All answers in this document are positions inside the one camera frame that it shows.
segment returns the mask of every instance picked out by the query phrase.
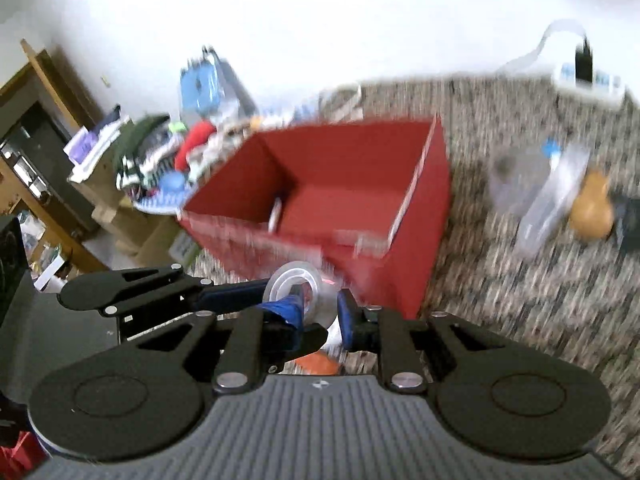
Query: white logo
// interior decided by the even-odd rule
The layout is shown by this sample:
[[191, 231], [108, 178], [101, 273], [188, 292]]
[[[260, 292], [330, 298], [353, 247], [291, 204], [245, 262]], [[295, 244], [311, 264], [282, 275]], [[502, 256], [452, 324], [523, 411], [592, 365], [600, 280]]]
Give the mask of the white logo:
[[314, 388], [317, 388], [318, 390], [322, 390], [324, 388], [326, 388], [327, 386], [329, 386], [329, 383], [327, 381], [325, 381], [324, 379], [320, 379], [319, 381], [316, 381], [315, 383], [311, 384]]

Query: white power strip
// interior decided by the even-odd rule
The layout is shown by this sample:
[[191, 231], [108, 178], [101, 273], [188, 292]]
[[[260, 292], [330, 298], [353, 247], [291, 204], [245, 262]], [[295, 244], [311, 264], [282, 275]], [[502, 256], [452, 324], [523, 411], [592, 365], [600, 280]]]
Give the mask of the white power strip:
[[607, 108], [619, 109], [625, 98], [625, 85], [618, 75], [611, 75], [596, 68], [593, 69], [593, 83], [588, 84], [575, 78], [573, 63], [564, 63], [554, 70], [554, 86], [560, 93], [571, 94]]

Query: metal bolt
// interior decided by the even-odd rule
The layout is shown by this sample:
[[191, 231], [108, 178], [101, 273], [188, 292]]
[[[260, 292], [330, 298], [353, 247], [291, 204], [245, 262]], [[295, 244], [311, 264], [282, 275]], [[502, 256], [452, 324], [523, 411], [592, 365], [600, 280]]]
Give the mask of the metal bolt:
[[398, 388], [416, 388], [422, 384], [422, 377], [413, 372], [400, 372], [391, 377], [391, 383]]
[[244, 386], [248, 380], [247, 376], [240, 372], [226, 372], [220, 374], [216, 382], [223, 388], [239, 388]]

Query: carpet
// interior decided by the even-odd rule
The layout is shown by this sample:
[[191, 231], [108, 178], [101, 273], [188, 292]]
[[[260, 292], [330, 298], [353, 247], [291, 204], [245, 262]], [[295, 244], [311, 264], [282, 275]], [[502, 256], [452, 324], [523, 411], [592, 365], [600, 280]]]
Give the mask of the carpet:
[[[446, 310], [593, 372], [612, 399], [598, 452], [640, 476], [640, 254], [622, 257], [611, 240], [582, 244], [563, 226], [523, 262], [513, 253], [517, 222], [491, 211], [485, 177], [491, 150], [576, 140], [612, 189], [640, 196], [640, 110], [630, 101], [619, 111], [582, 104], [542, 79], [369, 84], [363, 95], [367, 119], [439, 112], [446, 128], [452, 206], [422, 314]], [[191, 272], [238, 280], [204, 252]], [[375, 365], [363, 354], [340, 360], [347, 373]]]

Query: open red box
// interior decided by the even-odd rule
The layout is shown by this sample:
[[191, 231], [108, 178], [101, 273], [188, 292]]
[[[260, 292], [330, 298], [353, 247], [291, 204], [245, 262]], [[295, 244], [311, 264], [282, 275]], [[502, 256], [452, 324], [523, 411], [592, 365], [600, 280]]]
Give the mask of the open red box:
[[[284, 205], [270, 234], [276, 197]], [[286, 260], [321, 254], [362, 300], [415, 317], [448, 209], [436, 117], [256, 133], [185, 205], [180, 222], [227, 271], [263, 278], [282, 263], [283, 248]]]

